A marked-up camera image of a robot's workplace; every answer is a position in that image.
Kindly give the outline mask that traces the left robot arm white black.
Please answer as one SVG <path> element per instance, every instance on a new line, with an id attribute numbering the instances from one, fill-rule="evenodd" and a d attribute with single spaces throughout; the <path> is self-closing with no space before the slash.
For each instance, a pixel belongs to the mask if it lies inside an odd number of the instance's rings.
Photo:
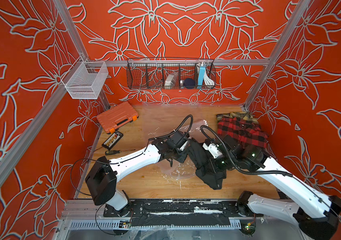
<path id="1" fill-rule="evenodd" d="M 124 157 L 111 160 L 99 158 L 85 178 L 93 203 L 96 206 L 107 204 L 116 211 L 125 209 L 129 200 L 123 191 L 117 189 L 117 183 L 148 165 L 168 159 L 185 160 L 187 144 L 187 138 L 157 139 L 153 144 Z"/>

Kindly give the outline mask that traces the clear plastic vacuum bag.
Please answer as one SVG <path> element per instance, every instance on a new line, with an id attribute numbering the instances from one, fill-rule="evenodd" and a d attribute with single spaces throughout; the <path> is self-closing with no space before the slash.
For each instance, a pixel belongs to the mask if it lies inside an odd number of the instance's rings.
<path id="1" fill-rule="evenodd" d="M 179 128 L 181 133 L 189 132 L 190 139 L 203 143 L 206 137 L 200 126 L 217 127 L 218 110 L 213 106 L 144 106 L 139 113 L 145 139 L 164 136 Z M 175 148 L 165 157 L 156 165 L 166 177 L 181 180 L 195 176 L 196 166 L 181 149 Z"/>

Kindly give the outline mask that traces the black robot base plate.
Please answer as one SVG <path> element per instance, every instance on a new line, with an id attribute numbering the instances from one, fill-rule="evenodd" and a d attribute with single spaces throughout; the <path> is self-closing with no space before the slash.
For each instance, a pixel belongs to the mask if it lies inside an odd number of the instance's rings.
<path id="1" fill-rule="evenodd" d="M 226 224 L 230 219 L 247 225 L 259 216 L 239 209 L 236 200 L 133 199 L 121 217 L 128 218 L 132 225 Z"/>

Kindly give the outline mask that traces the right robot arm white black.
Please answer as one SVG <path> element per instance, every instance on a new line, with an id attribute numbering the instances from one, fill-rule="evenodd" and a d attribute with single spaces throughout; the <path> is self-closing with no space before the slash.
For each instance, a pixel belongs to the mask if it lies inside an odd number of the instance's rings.
<path id="1" fill-rule="evenodd" d="M 290 202 L 261 197 L 244 191 L 236 208 L 242 216 L 266 215 L 299 227 L 314 240 L 329 240 L 340 223 L 341 199 L 328 196 L 312 188 L 283 168 L 262 149 L 243 147 L 230 136 L 205 140 L 202 144 L 207 156 L 203 173 L 208 177 L 236 169 L 244 175 L 263 178 L 290 198 Z"/>

